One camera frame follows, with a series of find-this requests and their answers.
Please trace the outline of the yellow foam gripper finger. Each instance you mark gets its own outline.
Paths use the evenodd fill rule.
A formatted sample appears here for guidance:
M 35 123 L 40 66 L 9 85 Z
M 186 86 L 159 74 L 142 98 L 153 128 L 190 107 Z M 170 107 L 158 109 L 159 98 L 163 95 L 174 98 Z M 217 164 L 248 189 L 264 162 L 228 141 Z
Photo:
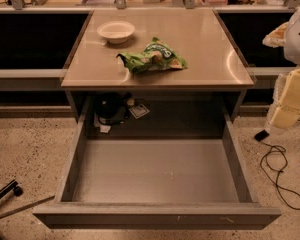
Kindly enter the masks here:
M 285 84 L 271 116 L 270 125 L 279 129 L 287 129 L 293 126 L 299 118 L 300 67 L 297 67 L 285 77 Z

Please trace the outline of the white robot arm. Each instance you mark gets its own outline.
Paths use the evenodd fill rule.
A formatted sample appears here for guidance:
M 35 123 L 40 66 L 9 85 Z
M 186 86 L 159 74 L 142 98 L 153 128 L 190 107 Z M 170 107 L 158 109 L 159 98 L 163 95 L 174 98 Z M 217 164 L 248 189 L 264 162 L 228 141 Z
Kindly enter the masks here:
M 268 112 L 269 127 L 285 130 L 300 118 L 300 6 L 288 22 L 266 35 L 262 44 L 272 48 L 282 47 L 284 58 L 296 65 L 287 75 L 279 75 L 274 102 Z

